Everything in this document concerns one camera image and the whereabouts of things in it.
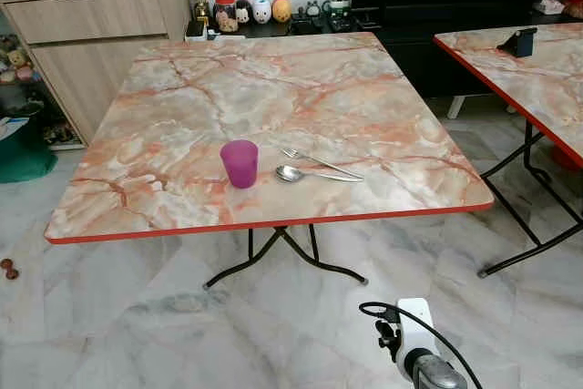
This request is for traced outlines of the steel spoon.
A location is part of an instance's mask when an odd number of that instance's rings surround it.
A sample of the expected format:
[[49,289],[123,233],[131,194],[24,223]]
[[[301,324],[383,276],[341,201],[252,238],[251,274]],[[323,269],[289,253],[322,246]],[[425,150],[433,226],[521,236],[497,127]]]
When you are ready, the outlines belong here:
[[342,176],[342,174],[325,174],[316,172],[305,172],[303,169],[297,169],[295,167],[288,167],[288,165],[280,165],[275,169],[275,176],[280,178],[280,180],[287,182],[296,182],[303,180],[309,176],[318,177],[323,179],[331,179],[342,182],[362,182],[363,178]]

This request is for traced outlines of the steel fork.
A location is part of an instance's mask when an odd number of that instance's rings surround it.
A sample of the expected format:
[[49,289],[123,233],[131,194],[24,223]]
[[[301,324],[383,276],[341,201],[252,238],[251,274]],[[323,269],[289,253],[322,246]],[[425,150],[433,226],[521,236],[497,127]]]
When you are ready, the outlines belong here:
[[324,161],[323,159],[317,159],[316,157],[309,155],[307,152],[300,152],[297,150],[292,150],[291,148],[280,148],[280,152],[283,155],[289,157],[289,159],[309,159],[312,161],[316,161],[317,164],[324,165],[326,168],[334,169],[334,171],[339,171],[341,173],[347,174],[347,176],[351,176],[357,179],[363,179],[362,174],[351,172],[349,169],[343,169],[337,167],[337,165],[330,164],[329,161]]

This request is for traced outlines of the purple plastic cup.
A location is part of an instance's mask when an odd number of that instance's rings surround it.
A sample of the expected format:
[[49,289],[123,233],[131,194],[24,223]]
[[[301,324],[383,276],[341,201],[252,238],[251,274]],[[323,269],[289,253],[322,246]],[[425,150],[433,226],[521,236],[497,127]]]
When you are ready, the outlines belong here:
[[220,149],[222,167],[233,188],[249,189],[257,181],[258,145],[246,139],[230,140]]

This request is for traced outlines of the marble-print folding table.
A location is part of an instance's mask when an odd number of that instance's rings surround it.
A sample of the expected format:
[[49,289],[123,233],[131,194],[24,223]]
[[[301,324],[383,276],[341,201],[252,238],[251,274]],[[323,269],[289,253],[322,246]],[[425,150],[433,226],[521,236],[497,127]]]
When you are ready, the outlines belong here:
[[[257,181],[233,188],[220,149],[258,145]],[[347,174],[362,182],[275,169]],[[164,42],[143,48],[58,206],[53,244],[271,230],[312,267],[292,227],[490,209],[493,194],[378,38],[361,34]]]
[[[493,93],[502,97],[526,121],[524,139],[491,169],[483,172],[484,183],[496,201],[512,215],[534,246],[528,251],[508,257],[507,260],[479,270],[486,278],[512,265],[533,259],[534,256],[557,247],[559,243],[582,230],[583,218],[551,185],[551,177],[544,169],[534,167],[530,153],[542,138],[553,142],[575,167],[582,167],[582,74],[583,24],[537,24],[536,47],[532,56],[513,57],[496,50],[520,26],[479,28],[479,30],[437,34],[435,43],[463,67],[478,77]],[[539,239],[528,223],[521,218],[500,189],[492,184],[493,174],[522,160],[524,168],[538,185],[572,218],[572,226],[548,241]]]

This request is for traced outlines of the black phone stand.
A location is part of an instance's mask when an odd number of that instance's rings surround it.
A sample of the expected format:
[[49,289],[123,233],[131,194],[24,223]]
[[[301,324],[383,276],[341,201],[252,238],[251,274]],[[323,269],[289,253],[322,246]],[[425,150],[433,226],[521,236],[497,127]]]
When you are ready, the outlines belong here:
[[513,57],[532,56],[536,47],[537,27],[519,28],[513,31],[512,35],[496,47],[496,50],[503,51]]

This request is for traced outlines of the green mug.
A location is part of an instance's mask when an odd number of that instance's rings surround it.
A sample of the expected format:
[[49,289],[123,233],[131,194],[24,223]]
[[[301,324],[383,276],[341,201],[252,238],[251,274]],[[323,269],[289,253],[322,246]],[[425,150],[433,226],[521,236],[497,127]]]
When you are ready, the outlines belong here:
[[326,22],[334,34],[345,34],[355,29],[350,18],[351,3],[347,0],[328,0],[322,5]]

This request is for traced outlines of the orange egg figurine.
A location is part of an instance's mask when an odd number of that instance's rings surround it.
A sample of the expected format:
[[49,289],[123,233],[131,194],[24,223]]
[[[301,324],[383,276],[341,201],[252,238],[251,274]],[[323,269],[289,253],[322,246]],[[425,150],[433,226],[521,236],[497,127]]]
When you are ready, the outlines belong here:
[[291,0],[273,0],[271,1],[271,18],[276,23],[288,23],[292,18]]

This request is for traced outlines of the white egg figurine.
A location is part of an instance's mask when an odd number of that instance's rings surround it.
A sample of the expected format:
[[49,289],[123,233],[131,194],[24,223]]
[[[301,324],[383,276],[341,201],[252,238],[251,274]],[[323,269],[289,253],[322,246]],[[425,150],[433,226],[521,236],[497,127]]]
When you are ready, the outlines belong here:
[[271,21],[273,9],[271,9],[270,0],[254,0],[251,2],[251,19],[255,24],[267,24]]

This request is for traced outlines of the red-lidded glass jar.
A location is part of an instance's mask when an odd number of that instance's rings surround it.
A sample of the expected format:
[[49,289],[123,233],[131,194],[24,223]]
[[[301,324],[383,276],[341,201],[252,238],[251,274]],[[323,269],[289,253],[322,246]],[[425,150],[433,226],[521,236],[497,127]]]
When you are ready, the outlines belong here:
[[234,34],[239,30],[236,0],[215,0],[212,7],[213,22],[221,34]]

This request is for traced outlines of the green floor cushion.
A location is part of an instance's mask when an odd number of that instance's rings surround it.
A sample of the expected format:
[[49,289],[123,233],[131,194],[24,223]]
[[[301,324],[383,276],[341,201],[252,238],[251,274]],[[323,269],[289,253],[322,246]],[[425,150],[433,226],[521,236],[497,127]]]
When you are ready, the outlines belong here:
[[0,182],[21,182],[53,171],[58,156],[32,118],[3,118],[0,124]]

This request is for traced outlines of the light wooden cabinet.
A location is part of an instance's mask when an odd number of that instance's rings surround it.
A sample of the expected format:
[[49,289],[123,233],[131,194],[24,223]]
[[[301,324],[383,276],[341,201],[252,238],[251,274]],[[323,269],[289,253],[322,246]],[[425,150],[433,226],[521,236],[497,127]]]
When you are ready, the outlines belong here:
[[0,11],[88,144],[138,52],[186,35],[189,5],[189,0],[0,0]]

